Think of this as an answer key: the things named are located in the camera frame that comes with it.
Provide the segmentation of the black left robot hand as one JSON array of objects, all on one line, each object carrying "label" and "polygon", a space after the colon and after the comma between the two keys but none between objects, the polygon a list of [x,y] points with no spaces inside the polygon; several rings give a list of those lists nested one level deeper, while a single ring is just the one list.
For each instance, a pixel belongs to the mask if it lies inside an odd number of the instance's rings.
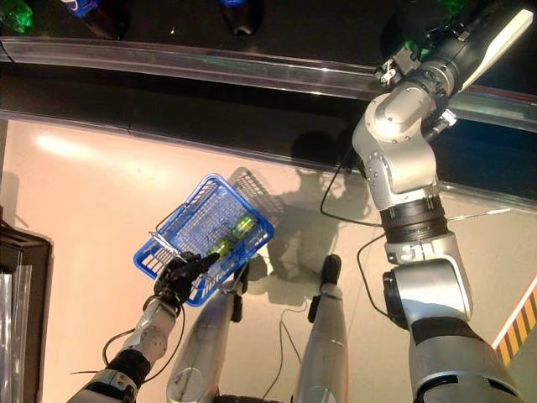
[{"label": "black left robot hand", "polygon": [[189,298],[195,280],[206,273],[220,258],[219,253],[206,257],[185,252],[174,257],[154,283],[154,294],[165,303],[180,307]]}]

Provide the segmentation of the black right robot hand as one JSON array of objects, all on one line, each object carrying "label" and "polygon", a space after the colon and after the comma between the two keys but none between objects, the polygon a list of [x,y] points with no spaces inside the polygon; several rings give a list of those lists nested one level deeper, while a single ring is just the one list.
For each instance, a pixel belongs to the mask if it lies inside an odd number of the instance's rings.
[{"label": "black right robot hand", "polygon": [[453,97],[489,70],[534,22],[523,5],[493,1],[456,38],[435,48],[412,75],[432,97]]}]

